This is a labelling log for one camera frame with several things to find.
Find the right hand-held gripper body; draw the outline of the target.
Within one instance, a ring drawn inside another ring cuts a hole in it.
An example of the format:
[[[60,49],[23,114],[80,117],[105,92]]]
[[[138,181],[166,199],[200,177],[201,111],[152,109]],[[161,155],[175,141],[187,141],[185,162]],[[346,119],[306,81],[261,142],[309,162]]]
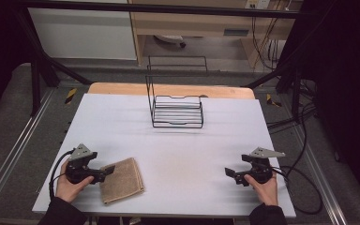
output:
[[[241,183],[248,185],[245,175],[253,177],[258,183],[264,184],[272,177],[272,167],[269,158],[282,158],[284,153],[257,147],[249,155],[243,155],[242,160],[251,164],[252,168],[241,174]]]

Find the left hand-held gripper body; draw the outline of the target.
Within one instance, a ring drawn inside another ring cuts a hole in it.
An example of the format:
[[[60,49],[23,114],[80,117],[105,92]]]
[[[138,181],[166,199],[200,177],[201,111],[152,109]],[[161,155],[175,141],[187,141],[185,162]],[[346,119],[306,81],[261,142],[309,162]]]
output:
[[[66,176],[67,180],[72,184],[78,184],[85,178],[93,176],[92,184],[99,180],[99,170],[93,170],[88,167],[88,163],[97,157],[98,153],[91,151],[83,143],[80,143],[73,149],[67,161]]]

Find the tan towel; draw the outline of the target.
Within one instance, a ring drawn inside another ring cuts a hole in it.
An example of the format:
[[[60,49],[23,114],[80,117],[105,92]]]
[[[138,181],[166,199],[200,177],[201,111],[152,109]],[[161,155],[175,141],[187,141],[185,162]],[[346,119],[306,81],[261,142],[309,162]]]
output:
[[[144,184],[137,161],[133,157],[115,162],[113,173],[101,183],[101,200],[105,204],[122,201],[144,192]]]

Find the person's left hand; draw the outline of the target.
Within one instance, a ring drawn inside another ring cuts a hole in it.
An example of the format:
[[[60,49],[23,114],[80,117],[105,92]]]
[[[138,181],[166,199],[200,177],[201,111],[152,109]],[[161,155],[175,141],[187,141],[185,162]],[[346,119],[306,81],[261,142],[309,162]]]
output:
[[[57,180],[55,196],[67,203],[72,203],[77,198],[77,196],[83,191],[83,189],[87,187],[94,180],[94,177],[88,176],[84,178],[80,183],[72,184],[67,179],[67,175],[66,175],[67,165],[68,165],[68,161],[66,160],[61,166],[61,171],[60,171],[61,176]]]

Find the person's right hand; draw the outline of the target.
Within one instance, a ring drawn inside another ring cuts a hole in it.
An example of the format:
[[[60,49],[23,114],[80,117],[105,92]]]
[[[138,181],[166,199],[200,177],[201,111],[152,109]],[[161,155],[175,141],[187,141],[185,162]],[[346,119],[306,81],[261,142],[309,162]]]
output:
[[[260,184],[249,174],[246,174],[244,178],[257,192],[258,198],[262,203],[268,206],[278,206],[278,182],[275,172],[272,173],[272,177],[264,184]]]

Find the yellow black tape marker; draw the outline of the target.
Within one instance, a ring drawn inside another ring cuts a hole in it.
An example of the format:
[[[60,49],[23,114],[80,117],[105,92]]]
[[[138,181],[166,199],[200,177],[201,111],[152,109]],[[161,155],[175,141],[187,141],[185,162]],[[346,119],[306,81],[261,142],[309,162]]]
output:
[[[72,88],[69,90],[68,94],[67,94],[67,97],[66,97],[66,100],[65,100],[65,104],[70,104],[71,103],[71,100],[74,98],[75,94],[77,92],[77,88]]]
[[[282,107],[282,104],[280,102],[274,101],[270,94],[266,94],[266,103],[268,105],[274,105],[276,107]]]

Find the wooden table board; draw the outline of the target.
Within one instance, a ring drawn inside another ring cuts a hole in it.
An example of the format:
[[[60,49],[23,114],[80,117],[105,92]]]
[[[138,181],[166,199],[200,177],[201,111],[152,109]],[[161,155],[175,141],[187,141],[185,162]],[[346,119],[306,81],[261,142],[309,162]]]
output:
[[[249,88],[207,85],[176,85],[155,84],[157,95],[167,96],[207,96],[208,98],[241,98],[254,99],[255,95]],[[90,85],[88,94],[112,95],[146,95],[147,85],[126,82],[95,82]]]

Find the white cabinet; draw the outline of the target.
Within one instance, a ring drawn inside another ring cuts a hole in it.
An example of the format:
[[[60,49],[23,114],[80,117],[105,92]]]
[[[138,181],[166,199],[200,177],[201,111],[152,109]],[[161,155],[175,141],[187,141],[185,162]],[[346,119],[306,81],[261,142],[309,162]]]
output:
[[[44,51],[55,58],[135,60],[129,14],[30,8]]]

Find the office chair base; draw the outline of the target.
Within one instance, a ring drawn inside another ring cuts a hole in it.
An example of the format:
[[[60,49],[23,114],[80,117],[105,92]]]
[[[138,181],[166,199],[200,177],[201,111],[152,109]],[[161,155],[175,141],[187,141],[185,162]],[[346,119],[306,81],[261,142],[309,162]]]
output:
[[[156,38],[172,44],[178,44],[181,48],[185,48],[187,44],[181,36],[160,36],[156,35]]]

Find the wooden desk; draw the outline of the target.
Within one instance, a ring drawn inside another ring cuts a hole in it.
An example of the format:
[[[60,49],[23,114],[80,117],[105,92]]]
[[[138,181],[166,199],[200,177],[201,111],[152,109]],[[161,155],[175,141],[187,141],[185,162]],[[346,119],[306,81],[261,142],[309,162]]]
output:
[[[247,0],[127,0],[130,4],[157,4],[213,8],[245,8]],[[270,0],[268,9],[299,10],[301,0]],[[160,14],[132,12],[130,14],[137,60],[143,60],[143,48],[148,36],[188,36],[237,38],[241,41],[249,64],[255,68],[268,53],[270,40],[285,40],[293,19],[248,17],[217,17],[208,15]]]

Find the aluminium floor rail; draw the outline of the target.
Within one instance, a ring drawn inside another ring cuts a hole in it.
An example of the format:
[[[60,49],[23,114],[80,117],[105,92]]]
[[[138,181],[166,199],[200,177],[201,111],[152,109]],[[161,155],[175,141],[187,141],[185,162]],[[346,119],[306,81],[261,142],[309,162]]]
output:
[[[49,88],[45,92],[42,100],[40,101],[41,104],[40,108],[33,116],[31,116],[28,119],[21,134],[19,135],[16,142],[11,147],[8,155],[6,156],[5,161],[0,166],[0,193],[5,183],[7,182],[8,178],[10,177],[14,167],[16,166],[19,158],[21,157],[24,148],[26,147],[30,138],[32,137],[34,130],[38,126],[40,119],[42,118],[46,109],[48,108],[54,92],[55,92],[55,88]]]
[[[318,160],[313,155],[312,148],[308,144],[307,131],[301,126],[295,126],[293,132],[297,137],[303,152],[303,159],[307,164],[312,179],[322,195],[322,202],[333,225],[348,225],[338,200],[331,189],[326,176]]]

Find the black metal frame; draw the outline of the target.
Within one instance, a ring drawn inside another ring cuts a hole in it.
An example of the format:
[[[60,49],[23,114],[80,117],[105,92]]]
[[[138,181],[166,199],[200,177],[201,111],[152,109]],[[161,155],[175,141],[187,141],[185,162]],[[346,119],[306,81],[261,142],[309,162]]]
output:
[[[45,83],[49,86],[59,84],[55,68],[66,73],[71,78],[82,84],[92,84],[93,82],[85,79],[71,69],[52,59],[45,53],[37,35],[37,31],[32,21],[27,21],[25,14],[29,8],[48,8],[48,9],[69,9],[69,10],[89,10],[89,11],[114,11],[114,12],[142,12],[142,13],[166,13],[166,14],[186,14],[186,15],[208,15],[217,17],[249,17],[249,18],[274,18],[274,19],[295,19],[312,20],[318,16],[317,13],[305,10],[285,11],[271,9],[235,9],[229,7],[194,7],[177,5],[157,5],[157,4],[122,4],[122,3],[102,3],[102,2],[80,2],[62,0],[14,0],[12,2],[13,14],[18,21],[28,39],[29,52],[32,55],[33,75],[37,71],[40,73]]]

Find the wall power outlet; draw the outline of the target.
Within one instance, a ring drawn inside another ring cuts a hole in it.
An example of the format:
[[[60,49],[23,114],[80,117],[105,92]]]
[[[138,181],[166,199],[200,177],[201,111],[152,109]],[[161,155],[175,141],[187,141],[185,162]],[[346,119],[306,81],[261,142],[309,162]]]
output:
[[[247,0],[245,8],[268,9],[270,0]]]

